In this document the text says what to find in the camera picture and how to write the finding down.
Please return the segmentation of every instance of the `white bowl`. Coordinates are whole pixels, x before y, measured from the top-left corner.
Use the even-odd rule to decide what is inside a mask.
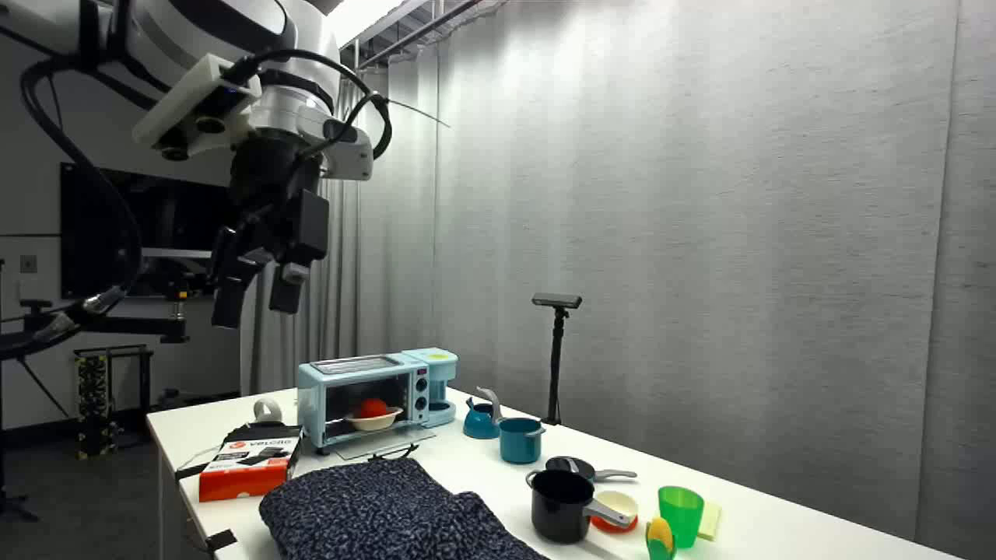
[[[352,413],[346,415],[346,420],[353,423],[353,427],[360,431],[374,431],[384,429],[394,423],[394,417],[404,412],[401,407],[391,407],[387,409],[387,414],[380,417],[370,417],[368,419],[358,419]]]

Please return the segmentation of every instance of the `wall outlet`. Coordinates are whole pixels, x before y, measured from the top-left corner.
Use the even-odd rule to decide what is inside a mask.
[[[37,255],[21,255],[21,274],[38,274]]]

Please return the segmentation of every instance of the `patterned towel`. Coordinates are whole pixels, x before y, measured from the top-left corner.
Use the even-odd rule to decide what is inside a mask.
[[[473,492],[453,495],[414,459],[334,466],[259,505],[286,560],[544,560]]]

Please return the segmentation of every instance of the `black frying pan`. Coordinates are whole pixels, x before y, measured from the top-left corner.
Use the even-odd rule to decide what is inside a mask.
[[[589,482],[601,482],[610,476],[636,478],[636,473],[631,470],[595,470],[590,463],[567,456],[551,457],[547,460],[547,470],[572,470]]]

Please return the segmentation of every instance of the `white table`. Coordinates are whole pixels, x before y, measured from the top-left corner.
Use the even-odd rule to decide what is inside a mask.
[[[296,390],[267,394],[277,401],[284,420],[297,418]],[[197,477],[179,483],[179,498],[173,473],[197,452],[217,445],[237,425],[250,421],[253,403],[261,396],[244,397],[220,403],[177,409],[148,416],[152,435],[159,446],[160,462],[160,560],[169,560],[184,552],[177,531],[182,529],[180,514],[188,512],[200,536],[206,537],[230,529],[238,543],[219,550],[220,560],[278,559],[276,544],[259,517],[262,498],[250,497],[199,503]],[[447,397],[457,403],[454,422],[435,427],[437,436],[420,443],[412,454],[422,467],[451,492],[477,492],[488,507],[516,537],[551,559],[647,558],[643,544],[643,522],[656,514],[656,490],[664,485],[692,488],[705,499],[722,507],[715,542],[698,539],[691,549],[680,550],[681,560],[920,560],[953,558],[897,537],[821,513],[783,499],[752,490],[703,472],[668,462],[611,441],[599,439],[565,426],[548,427],[543,435],[543,454],[532,465],[513,465],[499,456],[498,440],[478,440],[461,431],[467,395],[450,389]],[[504,416],[526,416],[505,409]],[[596,485],[624,491],[639,502],[640,527],[623,535],[609,535],[592,527],[579,544],[560,545],[537,535],[530,521],[531,490],[526,473],[542,468],[548,457],[572,455],[583,458],[595,468],[634,470],[639,478],[612,479]],[[210,459],[205,454],[191,464]],[[296,475],[343,464],[334,452],[318,456],[302,455]]]

